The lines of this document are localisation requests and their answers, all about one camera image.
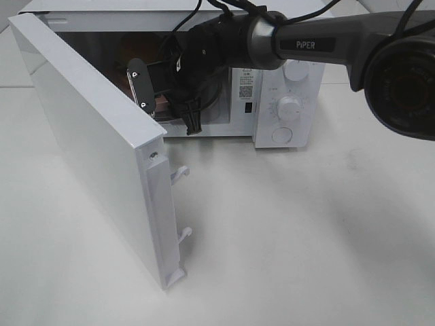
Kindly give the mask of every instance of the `open microwave door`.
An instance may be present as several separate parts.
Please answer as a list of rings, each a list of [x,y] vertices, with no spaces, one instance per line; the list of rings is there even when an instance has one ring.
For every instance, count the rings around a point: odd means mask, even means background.
[[[34,14],[10,24],[65,159],[166,289],[184,275],[171,184],[186,172],[171,176],[166,131]]]

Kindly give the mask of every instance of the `white wall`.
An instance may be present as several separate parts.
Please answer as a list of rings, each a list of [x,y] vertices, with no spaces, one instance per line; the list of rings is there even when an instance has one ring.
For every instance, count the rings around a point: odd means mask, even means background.
[[[388,12],[393,10],[405,10],[412,0],[360,0],[371,12]],[[435,10],[435,0],[424,0],[419,9]]]
[[[31,0],[0,0],[0,32],[9,24],[8,17],[15,16]]]

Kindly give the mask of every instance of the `white microwave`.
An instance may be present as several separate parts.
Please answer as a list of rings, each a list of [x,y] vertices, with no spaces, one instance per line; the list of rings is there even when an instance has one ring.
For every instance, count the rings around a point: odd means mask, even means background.
[[[66,159],[163,289],[184,275],[179,243],[191,232],[177,231],[171,192],[188,168],[172,173],[163,137],[248,136],[257,148],[305,146],[324,72],[323,64],[296,60],[274,71],[229,69],[203,111],[201,133],[187,136],[180,119],[153,120],[129,98],[124,76],[113,69],[122,61],[120,45],[124,55],[138,40],[140,48],[153,46],[147,40],[171,31],[195,5],[196,0],[34,0],[10,18]],[[323,4],[268,6],[298,16]],[[205,3],[180,32],[218,14]]]

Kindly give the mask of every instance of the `button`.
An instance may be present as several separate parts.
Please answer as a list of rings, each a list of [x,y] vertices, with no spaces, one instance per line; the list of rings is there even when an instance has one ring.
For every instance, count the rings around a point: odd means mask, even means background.
[[[302,101],[297,96],[285,96],[277,104],[278,118],[283,121],[294,121],[300,117]]]
[[[300,82],[308,76],[310,66],[306,61],[287,60],[284,64],[284,75],[292,82]]]
[[[293,132],[289,128],[276,129],[272,134],[272,140],[278,144],[286,144],[292,140]]]

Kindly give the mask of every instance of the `qr code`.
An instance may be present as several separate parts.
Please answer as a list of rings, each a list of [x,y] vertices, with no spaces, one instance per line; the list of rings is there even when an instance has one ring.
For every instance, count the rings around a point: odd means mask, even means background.
[[[252,97],[253,91],[254,91],[253,86],[240,86],[239,97],[240,98]]]

